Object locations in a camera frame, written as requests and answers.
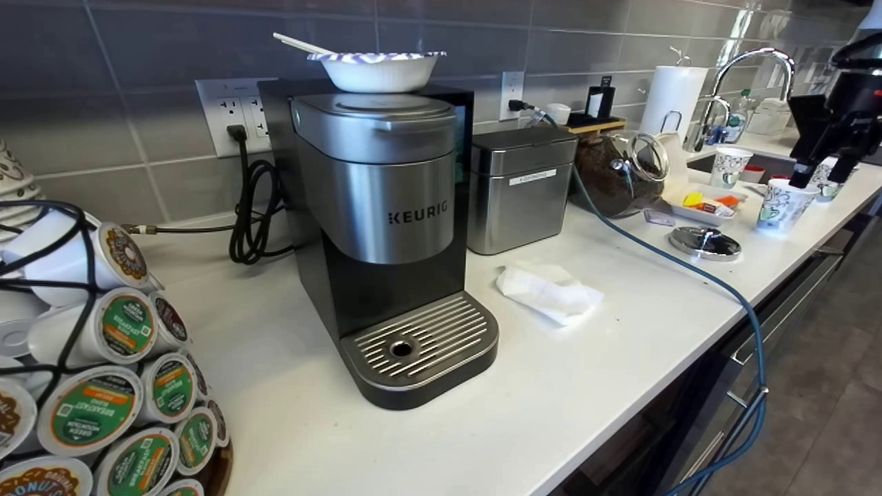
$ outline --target kitchen counter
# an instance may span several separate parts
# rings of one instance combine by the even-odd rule
[[[670,181],[685,192],[694,176]],[[738,261],[699,261],[750,299],[775,289],[882,185],[858,167],[833,205],[812,203],[786,240],[752,234],[759,194],[723,232]],[[670,251],[641,215],[628,232]],[[567,205],[564,229],[502,255],[469,255],[469,292],[498,320],[498,358],[417,411],[370,404],[312,307],[294,258],[225,261],[225,236],[140,240],[195,339],[233,436],[228,496],[276,493],[549,493],[738,317],[725,292]],[[553,261],[606,294],[577,327],[502,296],[508,261]]]

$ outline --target white cloth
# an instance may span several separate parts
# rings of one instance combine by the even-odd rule
[[[604,292],[584,285],[556,265],[504,265],[495,289],[556,324],[584,320],[604,299]]]

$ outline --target power cord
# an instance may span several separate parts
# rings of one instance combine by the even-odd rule
[[[239,146],[239,170],[243,188],[239,201],[233,205],[231,225],[205,225],[205,229],[165,229],[165,225],[123,225],[131,234],[214,234],[228,232],[228,258],[236,265],[256,265],[265,255],[282,255],[294,251],[298,244],[269,248],[269,225],[279,211],[286,210],[286,192],[282,181],[282,170],[267,160],[249,160],[249,131],[243,124],[225,127],[225,134]],[[269,178],[267,205],[260,211],[256,188],[261,178]]]
[[[699,267],[694,267],[694,265],[690,265],[690,261],[684,261],[684,258],[677,258],[677,255],[672,255],[672,252],[663,252],[663,251],[658,251],[655,244],[650,244],[650,243],[633,236],[632,232],[621,229],[618,223],[611,223],[611,219],[595,205],[595,201],[590,199],[590,192],[586,192],[586,188],[584,188],[584,181],[581,181],[581,176],[578,176],[578,167],[572,167],[572,178],[577,178],[577,188],[578,188],[581,199],[586,201],[590,211],[593,211],[604,225],[608,225],[615,234],[637,243],[640,248],[646,248],[646,251],[650,251],[650,252],[655,252],[655,255],[662,255],[662,258],[666,258],[666,261],[672,261],[672,265],[677,265],[677,267],[684,267],[684,269],[690,269],[690,272],[698,272],[699,277],[706,277],[706,281],[712,281],[712,284],[717,284],[720,289],[725,289],[727,294],[732,294],[732,296],[742,303],[742,307],[746,312],[746,321],[750,321],[750,327],[752,327],[752,356],[754,356],[754,382],[759,382],[759,387],[754,387],[754,393],[750,397],[750,401],[742,408],[738,418],[732,422],[731,441],[717,449],[712,466],[699,467],[699,471],[690,474],[685,480],[681,480],[677,485],[666,488],[666,496],[681,496],[684,489],[699,493],[699,489],[706,488],[706,482],[709,482],[720,467],[736,463],[738,458],[743,458],[743,453],[752,449],[752,442],[760,437],[760,429],[763,429],[763,423],[765,423],[765,397],[768,397],[768,385],[765,385],[765,347],[763,347],[760,320],[754,317],[754,307],[750,305],[750,299],[746,299],[736,285],[731,285],[727,281],[723,281],[723,277],[717,277],[717,274],[712,274],[712,272],[706,272],[706,269],[699,269]],[[746,437],[743,437],[738,447],[732,447],[746,423],[750,423]]]

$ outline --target wall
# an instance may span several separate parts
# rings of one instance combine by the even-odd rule
[[[815,73],[863,14],[841,0],[0,0],[0,139],[58,199],[178,219],[231,210],[236,188],[193,80],[319,73],[273,30],[337,48],[446,48],[436,80],[477,90],[477,121],[495,119],[498,70],[527,70],[537,103],[581,103],[608,70],[615,112],[640,121],[672,48],[714,65],[775,40]],[[752,76],[732,70],[727,90]]]

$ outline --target bottle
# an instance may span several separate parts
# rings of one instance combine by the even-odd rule
[[[590,84],[590,88],[586,88],[584,116],[590,116],[590,119],[608,119],[608,112],[611,112],[611,95],[615,95],[611,73],[604,73],[604,76],[600,76],[600,84]]]
[[[750,99],[750,88],[743,88],[736,103],[736,112],[731,112],[723,127],[723,139],[736,143],[743,134],[750,116],[752,116],[752,99]]]

